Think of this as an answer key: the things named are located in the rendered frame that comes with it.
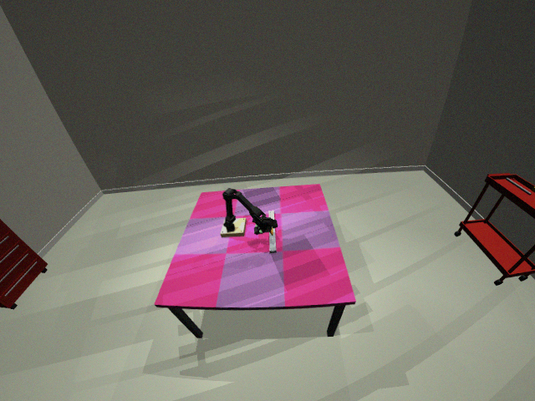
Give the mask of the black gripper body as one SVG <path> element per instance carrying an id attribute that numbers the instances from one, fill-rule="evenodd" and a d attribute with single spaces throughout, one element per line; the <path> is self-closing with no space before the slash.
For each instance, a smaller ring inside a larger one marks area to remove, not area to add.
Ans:
<path id="1" fill-rule="evenodd" d="M 259 234 L 260 234 L 259 231 L 264 232 L 265 230 L 270 229 L 270 228 L 273 228 L 273 229 L 274 229 L 274 228 L 277 228 L 277 227 L 278 227 L 278 223 L 277 223 L 277 221 L 276 221 L 276 220 L 273 220 L 273 221 L 274 221 L 274 223 L 273 223 L 273 226 L 272 226 L 272 227 L 271 227 L 271 226 L 262 226 L 262 227 L 256 226 L 256 227 L 254 227 L 254 233 L 255 233 L 255 235 L 259 235 Z"/>

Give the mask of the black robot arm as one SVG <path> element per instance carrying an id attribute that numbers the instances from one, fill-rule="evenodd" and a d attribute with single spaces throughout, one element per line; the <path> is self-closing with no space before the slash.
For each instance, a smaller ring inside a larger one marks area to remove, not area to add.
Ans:
<path id="1" fill-rule="evenodd" d="M 234 232 L 235 230 L 233 222 L 236 220 L 236 217 L 232 214 L 232 199 L 237 199 L 249 211 L 250 216 L 253 218 L 252 222 L 257 224 L 259 227 L 273 226 L 273 219 L 271 219 L 271 217 L 266 217 L 266 215 L 258 207 L 253 206 L 242 195 L 242 192 L 228 188 L 223 193 L 223 200 L 226 203 L 227 214 L 225 223 L 223 225 L 227 228 L 227 233 Z"/>

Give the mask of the grey slotted aluminum rail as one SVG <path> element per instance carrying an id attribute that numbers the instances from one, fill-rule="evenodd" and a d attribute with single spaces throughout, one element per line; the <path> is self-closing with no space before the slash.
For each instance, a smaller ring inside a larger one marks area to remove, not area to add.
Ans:
<path id="1" fill-rule="evenodd" d="M 274 220 L 274 211 L 268 211 L 268 216 Z M 271 233 L 269 232 L 269 246 L 270 246 L 270 253 L 277 252 L 275 228 L 273 229 L 273 235 L 271 235 Z"/>

